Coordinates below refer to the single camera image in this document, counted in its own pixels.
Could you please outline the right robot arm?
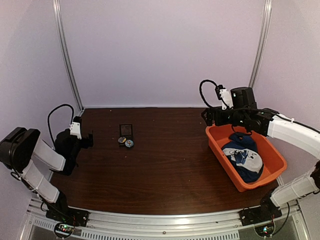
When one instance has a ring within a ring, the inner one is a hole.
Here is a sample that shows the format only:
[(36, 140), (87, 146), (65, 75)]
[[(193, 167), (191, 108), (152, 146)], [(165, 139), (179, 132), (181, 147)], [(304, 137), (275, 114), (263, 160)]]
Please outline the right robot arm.
[(270, 108), (259, 108), (250, 87), (215, 86), (221, 106), (202, 113), (208, 144), (240, 192), (287, 177), (261, 200), (259, 220), (291, 201), (320, 191), (320, 131)]

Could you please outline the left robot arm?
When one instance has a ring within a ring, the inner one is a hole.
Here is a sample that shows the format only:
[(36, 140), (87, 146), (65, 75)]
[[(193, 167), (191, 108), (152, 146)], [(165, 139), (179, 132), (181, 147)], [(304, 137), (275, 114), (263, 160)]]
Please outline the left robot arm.
[(42, 161), (55, 173), (70, 176), (78, 166), (80, 151), (93, 145), (92, 133), (81, 137), (66, 129), (57, 135), (54, 148), (51, 148), (41, 138), (38, 129), (17, 127), (0, 142), (0, 161), (11, 170), (17, 180), (40, 197), (49, 212), (61, 222), (67, 222), (75, 214), (68, 206), (66, 195), (50, 183), (33, 159)]

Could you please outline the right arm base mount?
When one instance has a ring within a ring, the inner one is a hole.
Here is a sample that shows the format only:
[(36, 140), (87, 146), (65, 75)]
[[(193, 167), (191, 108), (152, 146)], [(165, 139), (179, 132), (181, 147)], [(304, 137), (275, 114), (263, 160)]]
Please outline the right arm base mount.
[(275, 218), (282, 216), (280, 209), (269, 211), (267, 207), (256, 206), (256, 207), (245, 207), (239, 211), (239, 217), (242, 226), (255, 225), (263, 222), (271, 222)]

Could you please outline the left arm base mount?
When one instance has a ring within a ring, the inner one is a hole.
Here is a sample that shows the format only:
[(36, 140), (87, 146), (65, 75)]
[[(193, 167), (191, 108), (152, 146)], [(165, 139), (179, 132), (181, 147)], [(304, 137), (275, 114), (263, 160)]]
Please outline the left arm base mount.
[(48, 210), (45, 214), (48, 219), (55, 220), (61, 223), (66, 223), (75, 227), (86, 227), (89, 212), (86, 210), (70, 208), (68, 213), (62, 214), (56, 210)]

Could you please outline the black brooch display box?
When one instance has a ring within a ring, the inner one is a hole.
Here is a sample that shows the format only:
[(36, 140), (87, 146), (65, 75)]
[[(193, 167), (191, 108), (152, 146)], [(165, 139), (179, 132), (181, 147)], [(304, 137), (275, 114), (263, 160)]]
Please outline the black brooch display box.
[[(134, 142), (133, 125), (132, 124), (120, 124), (119, 125), (119, 138), (120, 137), (126, 137), (126, 140), (132, 140)], [(118, 142), (118, 144), (120, 147), (126, 147), (125, 142), (124, 143)]]

